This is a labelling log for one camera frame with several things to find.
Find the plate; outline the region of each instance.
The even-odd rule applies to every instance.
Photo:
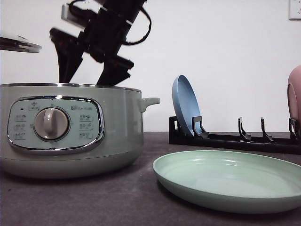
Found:
[[[301,166],[230,151],[186,151],[156,159],[153,169],[170,192],[225,212],[265,214],[301,206]]]
[[[41,46],[31,43],[20,35],[0,32],[0,50],[39,53],[40,49],[42,49]]]
[[[201,116],[201,113],[193,89],[184,75],[178,76],[173,83],[173,104],[181,129],[188,136],[193,136],[192,117]],[[199,123],[195,128],[198,133],[202,132]]]

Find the white wall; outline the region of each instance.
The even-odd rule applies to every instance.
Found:
[[[49,30],[79,33],[60,19],[66,1],[1,0],[1,29],[43,46],[39,54],[2,51],[1,84],[58,81]],[[161,98],[144,113],[145,131],[168,131],[175,115],[171,87],[180,74],[195,90],[208,131],[237,131],[239,116],[247,131],[260,131],[260,117],[267,131],[288,131],[286,84],[301,64],[301,22],[288,20],[288,0],[149,0],[145,9],[153,20],[149,38],[119,52],[135,63],[119,86]],[[128,39],[138,40],[147,28],[139,14]],[[84,55],[71,82],[95,84],[101,71]]]

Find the green plate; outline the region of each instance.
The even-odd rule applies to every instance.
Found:
[[[194,204],[234,213],[264,214],[301,206],[301,166],[229,151],[187,151],[153,163],[160,183]]]

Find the control panel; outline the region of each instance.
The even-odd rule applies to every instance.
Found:
[[[81,97],[25,97],[14,102],[8,138],[30,150],[70,150],[89,146],[104,136],[100,105]]]

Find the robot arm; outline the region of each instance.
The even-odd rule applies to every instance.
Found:
[[[82,62],[82,54],[87,52],[104,70],[98,85],[116,85],[130,77],[127,72],[134,66],[130,60],[118,56],[121,45],[134,45],[144,41],[151,30],[151,19],[143,9],[146,0],[97,0],[103,4],[98,13],[82,10],[70,3],[68,11],[62,13],[74,24],[84,27],[76,38],[56,28],[50,30],[50,38],[55,44],[59,62],[59,82],[68,83]],[[150,21],[149,31],[137,42],[127,42],[126,36],[142,11]]]

